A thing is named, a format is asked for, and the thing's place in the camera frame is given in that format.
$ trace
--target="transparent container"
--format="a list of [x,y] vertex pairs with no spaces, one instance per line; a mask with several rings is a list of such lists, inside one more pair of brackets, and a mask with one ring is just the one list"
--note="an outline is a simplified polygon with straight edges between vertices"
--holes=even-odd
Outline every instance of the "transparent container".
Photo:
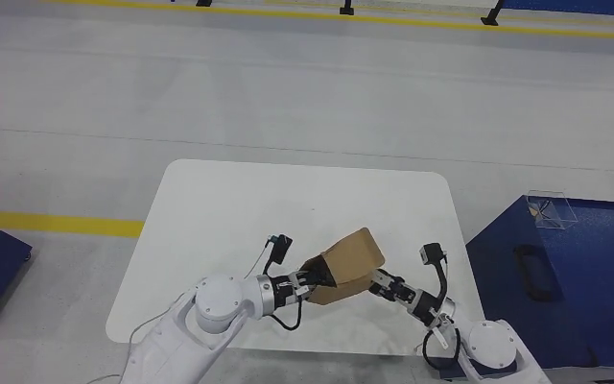
[[527,206],[538,228],[567,229],[578,222],[562,192],[529,191]]

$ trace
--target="gray floor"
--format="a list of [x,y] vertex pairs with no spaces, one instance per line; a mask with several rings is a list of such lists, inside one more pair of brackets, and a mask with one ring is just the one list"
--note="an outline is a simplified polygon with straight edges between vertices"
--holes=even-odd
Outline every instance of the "gray floor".
[[[144,220],[183,157],[438,172],[467,241],[530,189],[614,199],[612,40],[7,0],[0,12],[0,210]],[[14,234],[36,255],[0,312],[0,382],[119,371],[125,346],[105,321],[134,241]],[[207,378],[436,382],[419,358],[240,350]]]

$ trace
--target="white robotic arm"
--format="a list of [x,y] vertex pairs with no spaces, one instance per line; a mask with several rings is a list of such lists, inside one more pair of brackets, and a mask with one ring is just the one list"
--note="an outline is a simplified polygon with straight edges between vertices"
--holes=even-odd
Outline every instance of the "white robotic arm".
[[[270,277],[272,262],[281,264],[292,240],[283,235],[273,237],[271,257],[260,276],[243,280],[231,276],[213,275],[204,278],[173,303],[158,324],[143,341],[130,351],[121,384],[198,384],[213,363],[243,328],[248,319],[260,320],[272,316],[281,306],[298,303],[299,316],[293,327],[300,324],[300,308],[311,294],[320,276],[295,272],[287,276]],[[468,320],[460,307],[446,298],[447,279],[441,261],[447,262],[439,244],[429,244],[420,253],[425,264],[437,269],[441,289],[437,297],[414,289],[403,278],[384,270],[373,274],[369,291],[386,300],[403,305],[407,312],[421,321],[429,332],[424,340],[423,355],[427,363],[426,345],[435,335],[444,348],[455,346],[455,359],[473,383],[551,384],[527,347],[505,321]],[[197,337],[187,327],[188,313],[194,310],[199,328],[215,341]],[[471,360],[493,369],[502,369],[516,362],[515,373],[497,379],[481,377]]]
[[[447,257],[439,244],[424,246],[420,254],[424,264],[436,266],[441,282],[441,291],[437,297],[414,289],[403,278],[384,270],[374,273],[369,291],[403,305],[410,315],[429,329],[422,345],[422,354],[430,366],[439,369],[429,359],[426,349],[429,338],[435,335],[444,348],[455,346],[455,357],[451,362],[458,360],[471,383],[551,384],[511,325],[503,320],[470,321],[456,303],[445,297],[447,278],[440,261],[445,260],[447,263]],[[478,374],[471,360],[496,370],[509,367],[515,361],[516,372],[499,378],[484,378]]]
[[[304,296],[309,289],[297,284],[295,274],[204,278],[134,346],[121,384],[198,384],[248,319],[260,320],[303,300],[300,292]],[[188,329],[186,318],[193,308],[202,331],[217,337],[203,340]]]

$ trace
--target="cardboard box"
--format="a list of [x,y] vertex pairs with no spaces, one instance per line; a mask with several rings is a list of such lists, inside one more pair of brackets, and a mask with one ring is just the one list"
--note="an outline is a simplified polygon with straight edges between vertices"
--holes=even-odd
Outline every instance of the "cardboard box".
[[373,271],[384,265],[384,256],[367,228],[344,237],[320,255],[310,258],[301,271],[319,271],[334,280],[333,286],[317,286],[308,301],[326,305],[357,295],[371,286]]

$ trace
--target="white table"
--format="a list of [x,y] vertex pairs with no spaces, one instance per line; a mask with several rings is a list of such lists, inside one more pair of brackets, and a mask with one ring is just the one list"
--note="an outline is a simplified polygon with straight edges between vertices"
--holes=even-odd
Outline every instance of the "white table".
[[[422,265],[418,251],[439,242],[448,251],[449,296],[463,304],[470,318],[484,316],[442,176],[178,160],[167,168],[155,195],[106,334],[127,342],[137,325],[165,310],[203,276],[219,272],[243,277],[271,234],[295,240],[284,265],[270,269],[275,274],[296,269],[361,227],[371,230],[387,259],[386,270],[435,295],[435,269]],[[264,261],[255,273],[262,271]],[[295,306],[278,312],[294,323]],[[400,305],[362,293],[326,306],[307,303],[294,332],[271,319],[250,322],[231,346],[410,355],[424,333]]]

